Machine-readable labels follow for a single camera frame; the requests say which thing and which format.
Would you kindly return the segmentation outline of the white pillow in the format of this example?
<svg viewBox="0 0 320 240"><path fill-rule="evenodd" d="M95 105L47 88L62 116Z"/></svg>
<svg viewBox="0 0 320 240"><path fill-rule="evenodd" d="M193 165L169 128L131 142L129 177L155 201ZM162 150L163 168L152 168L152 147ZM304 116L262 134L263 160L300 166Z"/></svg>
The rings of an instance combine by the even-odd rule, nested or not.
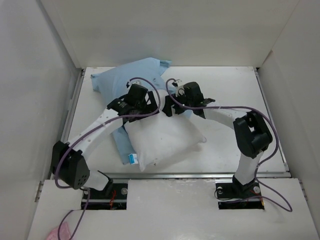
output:
<svg viewBox="0 0 320 240"><path fill-rule="evenodd" d="M207 141L190 121L190 115L191 112L186 111L168 117L160 111L124 124L142 172L149 165L167 161L174 155Z"/></svg>

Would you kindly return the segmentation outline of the light blue pillowcase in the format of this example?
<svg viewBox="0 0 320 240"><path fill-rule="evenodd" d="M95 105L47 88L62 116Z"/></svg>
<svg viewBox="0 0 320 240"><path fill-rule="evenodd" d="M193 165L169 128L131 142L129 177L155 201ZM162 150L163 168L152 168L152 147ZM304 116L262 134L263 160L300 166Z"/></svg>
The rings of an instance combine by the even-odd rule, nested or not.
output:
<svg viewBox="0 0 320 240"><path fill-rule="evenodd" d="M156 58L144 58L138 61L120 65L108 71L91 75L92 88L101 93L103 100L109 104L115 98L119 98L128 92L126 83L132 78L143 78L141 85L148 90L157 89L160 95L160 103L165 103L167 91L162 74L170 67L171 62ZM129 163L128 155L135 154L130 143L129 136L122 126L115 130L113 138L123 164Z"/></svg>

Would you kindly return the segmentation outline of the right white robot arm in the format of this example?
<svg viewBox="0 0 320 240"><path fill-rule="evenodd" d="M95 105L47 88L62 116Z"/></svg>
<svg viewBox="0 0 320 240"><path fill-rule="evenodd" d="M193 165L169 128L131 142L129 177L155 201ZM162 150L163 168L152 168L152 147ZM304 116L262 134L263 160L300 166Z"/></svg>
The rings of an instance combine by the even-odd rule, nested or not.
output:
<svg viewBox="0 0 320 240"><path fill-rule="evenodd" d="M247 106L222 106L212 98L205 98L196 82L179 84L174 78L166 81L175 87L165 97L162 111L168 116L180 115L190 110L194 115L229 127L234 131L237 147L241 153L231 185L233 194L243 197L250 191L250 183L263 153L273 142L275 132L270 129L269 119L255 108Z"/></svg>

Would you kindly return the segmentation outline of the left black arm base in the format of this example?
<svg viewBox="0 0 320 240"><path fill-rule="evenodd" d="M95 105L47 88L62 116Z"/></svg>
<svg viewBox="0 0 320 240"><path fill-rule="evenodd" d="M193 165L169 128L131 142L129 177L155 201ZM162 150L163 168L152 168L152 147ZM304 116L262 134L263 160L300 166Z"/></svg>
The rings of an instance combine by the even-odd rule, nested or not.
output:
<svg viewBox="0 0 320 240"><path fill-rule="evenodd" d="M107 190L90 189L82 194L80 207L83 210L87 203L87 210L126 210L128 196L128 182L116 180Z"/></svg>

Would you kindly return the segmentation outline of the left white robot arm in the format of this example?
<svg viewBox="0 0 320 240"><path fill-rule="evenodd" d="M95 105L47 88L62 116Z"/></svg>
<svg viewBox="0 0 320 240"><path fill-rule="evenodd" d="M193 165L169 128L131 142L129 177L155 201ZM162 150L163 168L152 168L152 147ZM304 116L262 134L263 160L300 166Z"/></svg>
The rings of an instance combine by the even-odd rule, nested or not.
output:
<svg viewBox="0 0 320 240"><path fill-rule="evenodd" d="M124 124L158 114L160 105L161 97L156 89L151 91L133 83L127 94L112 100L78 136L54 144L50 166L54 180L62 180L66 188L94 190L103 199L109 197L113 180L101 171L90 170L89 156L108 135Z"/></svg>

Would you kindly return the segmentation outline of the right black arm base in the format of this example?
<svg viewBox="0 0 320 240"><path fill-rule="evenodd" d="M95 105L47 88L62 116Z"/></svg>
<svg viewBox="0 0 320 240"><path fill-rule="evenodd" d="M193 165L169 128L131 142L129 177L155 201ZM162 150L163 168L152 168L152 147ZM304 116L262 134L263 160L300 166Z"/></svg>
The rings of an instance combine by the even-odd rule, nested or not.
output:
<svg viewBox="0 0 320 240"><path fill-rule="evenodd" d="M256 180L242 185L232 179L219 179L215 182L214 196L220 210L264 210L261 188Z"/></svg>

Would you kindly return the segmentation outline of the blue white pillow tag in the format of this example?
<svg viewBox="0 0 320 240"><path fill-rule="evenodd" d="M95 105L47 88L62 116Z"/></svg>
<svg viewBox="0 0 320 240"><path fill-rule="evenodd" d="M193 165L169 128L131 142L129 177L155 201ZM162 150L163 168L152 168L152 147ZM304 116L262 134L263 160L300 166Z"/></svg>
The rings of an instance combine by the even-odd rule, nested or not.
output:
<svg viewBox="0 0 320 240"><path fill-rule="evenodd" d="M131 153L128 155L129 164L130 165L136 165L139 163L138 155L136 153Z"/></svg>

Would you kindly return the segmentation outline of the pink cloth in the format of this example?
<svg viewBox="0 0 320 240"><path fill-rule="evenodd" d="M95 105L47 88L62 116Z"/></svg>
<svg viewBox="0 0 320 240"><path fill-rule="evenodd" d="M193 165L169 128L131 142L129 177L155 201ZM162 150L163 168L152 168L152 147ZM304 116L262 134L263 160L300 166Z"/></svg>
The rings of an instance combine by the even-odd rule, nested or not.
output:
<svg viewBox="0 0 320 240"><path fill-rule="evenodd" d="M58 226L50 231L47 235L46 240L58 240ZM71 232L67 222L64 222L59 231L59 236L61 240L69 240L71 238Z"/></svg>

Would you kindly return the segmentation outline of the aluminium left rail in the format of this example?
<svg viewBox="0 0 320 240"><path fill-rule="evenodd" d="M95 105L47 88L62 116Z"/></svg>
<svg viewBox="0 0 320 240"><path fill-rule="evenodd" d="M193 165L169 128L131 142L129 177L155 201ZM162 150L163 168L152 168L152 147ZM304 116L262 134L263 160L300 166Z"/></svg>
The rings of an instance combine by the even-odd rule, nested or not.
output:
<svg viewBox="0 0 320 240"><path fill-rule="evenodd" d="M69 85L69 90L67 93L67 98L62 113L62 119L60 122L58 134L53 145L55 145L56 142L65 141L69 138L72 122L74 119L76 107L80 96L80 91L84 81L85 72L86 70L82 68L79 71L77 79L71 79L72 81Z"/></svg>

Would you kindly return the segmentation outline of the aluminium rail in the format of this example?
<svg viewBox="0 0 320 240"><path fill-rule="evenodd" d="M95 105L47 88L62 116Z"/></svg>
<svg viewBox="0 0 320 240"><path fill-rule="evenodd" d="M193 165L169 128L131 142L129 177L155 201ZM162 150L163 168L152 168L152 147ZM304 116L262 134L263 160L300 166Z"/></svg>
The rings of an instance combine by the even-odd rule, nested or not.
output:
<svg viewBox="0 0 320 240"><path fill-rule="evenodd" d="M233 173L106 173L113 179L231 179ZM291 178L288 171L285 172L259 172L258 178Z"/></svg>
<svg viewBox="0 0 320 240"><path fill-rule="evenodd" d="M71 79L72 81L69 85L69 90L67 93L67 98L62 113L62 119L60 122L58 134L53 145L55 145L56 142L65 141L69 138L72 122L74 119L76 107L80 96L80 91L84 81L85 72L86 70L82 68L79 71L77 79Z"/></svg>

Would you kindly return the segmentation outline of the aluminium front rail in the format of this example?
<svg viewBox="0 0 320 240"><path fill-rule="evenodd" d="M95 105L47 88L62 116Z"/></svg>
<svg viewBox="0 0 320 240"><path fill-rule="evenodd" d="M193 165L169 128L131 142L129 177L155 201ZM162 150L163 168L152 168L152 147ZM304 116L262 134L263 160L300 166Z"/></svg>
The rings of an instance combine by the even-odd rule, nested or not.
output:
<svg viewBox="0 0 320 240"><path fill-rule="evenodd" d="M231 179L233 173L106 173L113 179ZM288 171L285 172L259 172L258 178L291 178Z"/></svg>

